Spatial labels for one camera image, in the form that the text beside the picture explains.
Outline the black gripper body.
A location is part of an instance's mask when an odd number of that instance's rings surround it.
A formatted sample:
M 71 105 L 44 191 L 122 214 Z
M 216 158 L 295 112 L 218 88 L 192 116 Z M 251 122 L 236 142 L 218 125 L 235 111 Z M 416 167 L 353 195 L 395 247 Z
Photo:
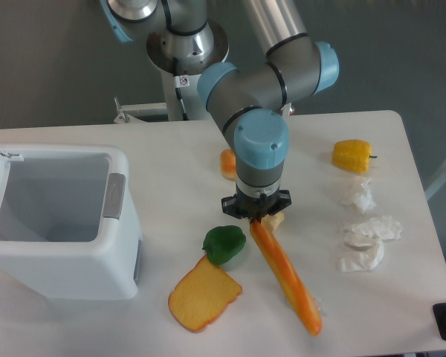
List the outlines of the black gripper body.
M 267 215 L 273 216 L 286 209 L 292 203 L 289 190 L 277 190 L 275 193 L 257 193 L 251 197 L 238 187 L 233 196 L 222 198 L 222 212 L 237 219 L 261 220 Z

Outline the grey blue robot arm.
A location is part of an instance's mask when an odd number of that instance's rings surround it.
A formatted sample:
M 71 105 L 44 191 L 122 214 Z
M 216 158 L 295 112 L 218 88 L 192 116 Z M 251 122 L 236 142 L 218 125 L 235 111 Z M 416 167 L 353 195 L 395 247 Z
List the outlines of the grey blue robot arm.
M 236 192 L 222 210 L 261 220 L 291 204 L 280 187 L 288 153 L 281 111 L 332 86 L 339 74 L 330 44 L 313 42 L 292 1 L 246 1 L 265 63 L 242 73 L 227 61 L 224 29 L 205 1 L 102 1 L 121 42 L 141 40 L 160 71 L 170 120 L 212 118 L 236 156 Z

